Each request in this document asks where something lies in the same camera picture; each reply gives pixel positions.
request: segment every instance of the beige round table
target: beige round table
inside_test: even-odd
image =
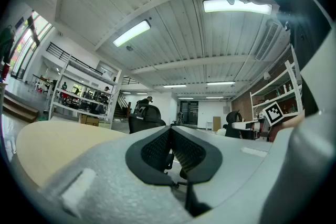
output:
[[[40,121],[19,132],[16,152],[22,168],[41,187],[54,172],[87,149],[126,135],[79,123]]]

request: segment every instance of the white pillar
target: white pillar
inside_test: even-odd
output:
[[[116,83],[117,85],[113,86],[113,97],[112,97],[112,102],[109,106],[109,115],[110,115],[110,119],[111,119],[111,123],[110,123],[110,129],[112,129],[112,122],[113,122],[113,116],[114,116],[114,111],[115,111],[115,107],[117,105],[117,101],[118,101],[118,95],[121,89],[121,83],[122,83],[122,78],[124,77],[124,72],[122,70],[119,70],[117,77],[116,77]]]

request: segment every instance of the brick wall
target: brick wall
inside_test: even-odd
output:
[[[289,60],[290,63],[293,63],[293,56],[291,49],[288,49],[287,52],[279,59],[279,61],[273,66],[273,68],[269,71],[269,74],[271,78],[269,81],[272,81],[277,76],[279,76],[285,69],[285,62]],[[245,119],[245,121],[251,121],[252,120],[252,104],[251,104],[251,97],[250,92],[256,92],[260,90],[262,87],[268,84],[268,81],[264,80],[263,78],[260,79],[252,88],[250,88],[248,91],[243,93],[240,97],[232,101],[232,111],[239,110],[242,117]],[[261,96],[253,97],[253,101],[257,102],[262,99]],[[288,105],[292,104],[293,100],[289,99],[289,101],[286,102],[286,108],[288,109]]]

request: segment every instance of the rectangular light fixture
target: rectangular light fixture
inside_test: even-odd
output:
[[[165,88],[180,88],[180,87],[187,87],[186,84],[181,84],[181,85],[165,85]]]
[[[235,81],[222,81],[222,82],[208,82],[208,85],[231,85],[235,84]]]
[[[252,2],[244,3],[235,0],[235,4],[230,5],[227,0],[204,0],[204,11],[209,12],[256,12],[270,15],[272,7],[269,5],[257,5]]]
[[[118,37],[113,44],[115,44],[117,47],[124,44],[128,40],[130,40],[133,37],[136,37],[137,35],[151,29],[151,25],[147,20],[143,20],[141,23],[137,24],[136,26],[133,26],[131,29],[127,30],[124,34],[122,34],[120,37]]]

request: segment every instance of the wooden step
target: wooden step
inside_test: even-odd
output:
[[[16,108],[22,112],[25,112],[27,114],[33,115],[38,117],[39,115],[39,111],[37,109],[31,108],[30,106],[27,106],[25,104],[22,104],[21,102],[15,100],[12,97],[9,97],[7,95],[5,95],[4,98],[4,103],[10,105],[13,108]]]
[[[23,120],[23,121],[26,121],[26,122],[29,122],[29,123],[32,123],[34,122],[38,115],[32,115],[32,114],[29,114],[29,113],[26,113],[14,106],[11,106],[10,104],[6,104],[4,103],[3,105],[3,109],[5,112],[7,112],[8,114],[20,119],[20,120]]]

